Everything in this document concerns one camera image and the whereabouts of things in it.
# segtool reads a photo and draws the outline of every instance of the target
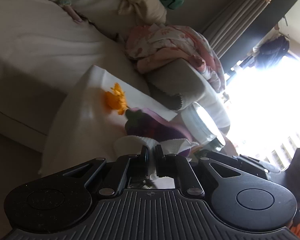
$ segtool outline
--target metal screw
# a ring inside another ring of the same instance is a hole
[[[192,188],[187,190],[187,193],[189,195],[198,196],[198,195],[201,195],[203,193],[203,190],[201,190],[200,188],[197,188],[197,187],[192,187]]]
[[[112,188],[105,187],[99,190],[99,194],[102,196],[111,196],[114,194],[114,190]]]

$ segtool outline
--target ribbed black plastic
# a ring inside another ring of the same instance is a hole
[[[125,189],[101,200],[81,224],[63,232],[36,234],[13,230],[7,240],[298,240],[287,228],[247,233],[220,222],[202,200],[182,196],[177,189]]]

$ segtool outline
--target bed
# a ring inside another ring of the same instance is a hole
[[[39,152],[62,101],[91,65],[150,94],[124,47],[111,39],[128,35],[135,14],[118,15],[120,0],[72,0],[96,29],[75,23],[53,1],[0,0],[0,133]]]

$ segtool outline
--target jar lid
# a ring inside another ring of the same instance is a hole
[[[192,136],[201,144],[213,139],[225,145],[225,140],[208,112],[197,102],[192,103],[181,112],[181,118]]]
[[[222,137],[221,140],[219,140],[218,136],[213,139],[209,144],[211,144],[211,146],[215,149],[222,149],[225,146],[225,140]]]

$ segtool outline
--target dark object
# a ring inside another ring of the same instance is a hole
[[[160,145],[155,160],[176,189],[126,188],[147,175],[146,147],[17,187],[5,200],[13,230],[4,239],[298,240],[284,227],[296,211],[286,188],[209,158],[190,165]]]
[[[283,171],[280,171],[280,169],[270,163],[244,155],[230,157],[220,153],[202,151],[201,156],[211,158],[260,178],[267,179],[290,190],[298,203],[293,225],[296,226],[300,224],[300,148],[295,151],[289,167]]]
[[[260,47],[260,53],[255,58],[255,67],[268,69],[276,66],[282,57],[288,53],[290,43],[285,36],[269,41]]]
[[[289,25],[288,25],[288,21],[287,21],[287,19],[286,19],[286,17],[285,17],[285,16],[283,17],[283,19],[285,20],[285,24],[286,24],[286,26],[289,26]]]
[[[127,135],[147,137],[164,142],[173,139],[188,139],[192,141],[191,133],[180,125],[174,125],[151,111],[143,108],[129,108],[125,112],[128,119],[124,128]],[[182,156],[188,156],[190,149],[179,153]]]

